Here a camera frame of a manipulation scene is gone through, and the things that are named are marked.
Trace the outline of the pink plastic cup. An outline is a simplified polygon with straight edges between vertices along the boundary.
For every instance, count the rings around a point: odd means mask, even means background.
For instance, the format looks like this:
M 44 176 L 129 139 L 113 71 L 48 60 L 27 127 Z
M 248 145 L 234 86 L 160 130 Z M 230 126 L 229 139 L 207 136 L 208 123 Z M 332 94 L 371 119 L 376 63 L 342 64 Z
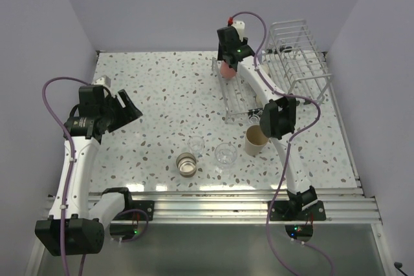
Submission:
M 232 79 L 236 76 L 237 72 L 223 61 L 220 66 L 220 74 L 224 79 Z

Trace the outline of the steel cup with cork band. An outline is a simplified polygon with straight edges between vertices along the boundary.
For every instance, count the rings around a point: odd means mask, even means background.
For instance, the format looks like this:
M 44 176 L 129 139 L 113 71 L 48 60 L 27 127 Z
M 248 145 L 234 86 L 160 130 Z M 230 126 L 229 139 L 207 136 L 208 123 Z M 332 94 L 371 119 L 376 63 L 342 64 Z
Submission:
M 262 65 L 261 66 L 261 69 L 267 74 L 267 75 L 269 75 L 269 72 L 270 72 L 270 69 L 267 67 L 267 66 L 265 66 L 265 65 Z

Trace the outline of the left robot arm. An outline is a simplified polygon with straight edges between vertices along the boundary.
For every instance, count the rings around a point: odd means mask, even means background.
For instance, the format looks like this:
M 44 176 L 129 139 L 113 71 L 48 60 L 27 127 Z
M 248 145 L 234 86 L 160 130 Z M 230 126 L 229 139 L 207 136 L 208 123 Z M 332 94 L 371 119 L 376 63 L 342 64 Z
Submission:
M 103 85 L 81 86 L 79 102 L 63 124 L 65 156 L 58 192 L 35 234 L 55 257 L 99 253 L 111 221 L 133 215 L 135 205 L 127 187 L 107 188 L 89 207 L 89 179 L 105 133 L 142 117 L 127 92 L 112 94 Z

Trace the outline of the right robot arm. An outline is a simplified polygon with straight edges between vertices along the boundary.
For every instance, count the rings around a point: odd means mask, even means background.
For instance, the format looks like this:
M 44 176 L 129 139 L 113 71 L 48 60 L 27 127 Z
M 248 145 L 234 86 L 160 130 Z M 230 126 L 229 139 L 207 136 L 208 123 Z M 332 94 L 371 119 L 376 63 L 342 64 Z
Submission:
M 284 162 L 283 178 L 287 185 L 289 214 L 295 219 L 303 219 L 311 212 L 311 206 L 318 201 L 316 190 L 298 156 L 291 153 L 290 144 L 282 142 L 285 135 L 292 136 L 295 132 L 296 100 L 291 95 L 283 94 L 271 80 L 257 62 L 247 39 L 240 38 L 236 27 L 220 28 L 217 35 L 219 60 L 236 70 L 237 75 L 249 84 L 263 104 L 259 126 L 262 133 L 274 144 L 281 161 Z

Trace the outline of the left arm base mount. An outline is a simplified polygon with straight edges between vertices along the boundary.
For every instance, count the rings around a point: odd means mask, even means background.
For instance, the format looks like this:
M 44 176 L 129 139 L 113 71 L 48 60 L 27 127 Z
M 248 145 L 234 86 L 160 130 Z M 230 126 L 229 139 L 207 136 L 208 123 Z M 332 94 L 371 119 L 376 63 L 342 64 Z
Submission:
M 134 242 L 143 237 L 153 220 L 153 200 L 133 201 L 131 207 L 117 214 L 109 225 L 109 236 L 119 244 Z

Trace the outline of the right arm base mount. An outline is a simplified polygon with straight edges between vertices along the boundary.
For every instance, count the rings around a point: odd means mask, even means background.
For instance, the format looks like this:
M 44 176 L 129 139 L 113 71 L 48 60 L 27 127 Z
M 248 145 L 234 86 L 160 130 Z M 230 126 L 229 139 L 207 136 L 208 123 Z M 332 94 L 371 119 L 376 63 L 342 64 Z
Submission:
M 321 200 L 302 211 L 294 211 L 289 201 L 277 200 L 270 208 L 270 222 L 280 222 L 285 226 L 286 234 L 290 239 L 308 242 L 314 234 L 314 223 L 327 220 L 325 207 Z

